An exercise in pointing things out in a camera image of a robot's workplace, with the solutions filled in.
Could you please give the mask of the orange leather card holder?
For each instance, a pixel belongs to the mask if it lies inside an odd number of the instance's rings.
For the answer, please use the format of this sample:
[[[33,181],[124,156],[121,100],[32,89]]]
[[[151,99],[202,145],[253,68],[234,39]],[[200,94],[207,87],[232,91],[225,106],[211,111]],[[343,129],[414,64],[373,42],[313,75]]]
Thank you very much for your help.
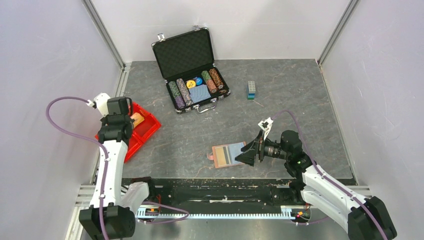
[[[245,141],[216,145],[212,147],[212,153],[208,153],[206,156],[214,162],[217,169],[243,165],[242,162],[236,160],[236,157],[242,153],[241,148],[245,145]]]

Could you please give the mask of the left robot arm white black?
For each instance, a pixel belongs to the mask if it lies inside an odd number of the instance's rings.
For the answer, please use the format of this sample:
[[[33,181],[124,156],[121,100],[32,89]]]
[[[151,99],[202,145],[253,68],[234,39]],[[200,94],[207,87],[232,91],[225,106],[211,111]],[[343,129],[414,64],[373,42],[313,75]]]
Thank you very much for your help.
[[[100,156],[98,178],[89,207],[79,213],[79,222],[93,240],[130,238],[136,228],[136,212],[142,202],[153,203],[157,190],[147,182],[129,185],[122,194],[122,174],[134,129],[132,100],[97,95],[93,103],[102,115],[97,143]]]

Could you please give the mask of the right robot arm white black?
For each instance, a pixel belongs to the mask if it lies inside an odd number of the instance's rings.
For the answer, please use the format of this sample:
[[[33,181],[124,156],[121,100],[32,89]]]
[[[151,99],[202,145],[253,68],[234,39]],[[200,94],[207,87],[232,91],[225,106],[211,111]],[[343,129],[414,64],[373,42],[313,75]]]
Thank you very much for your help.
[[[235,160],[250,166],[264,157],[282,159],[295,180],[290,183],[289,199],[295,204],[311,204],[338,223],[351,240],[393,240],[398,233],[384,202],[366,197],[327,174],[304,151],[299,134],[281,133],[280,141],[257,137],[241,148]]]

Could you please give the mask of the gold credit card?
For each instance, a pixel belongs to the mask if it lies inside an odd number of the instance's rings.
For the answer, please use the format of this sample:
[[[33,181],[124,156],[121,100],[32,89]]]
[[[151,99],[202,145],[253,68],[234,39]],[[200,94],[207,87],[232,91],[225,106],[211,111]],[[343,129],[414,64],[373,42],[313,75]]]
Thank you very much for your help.
[[[144,116],[139,112],[135,112],[130,116],[130,118],[132,121],[133,129],[135,129],[139,124],[141,124],[145,120]]]

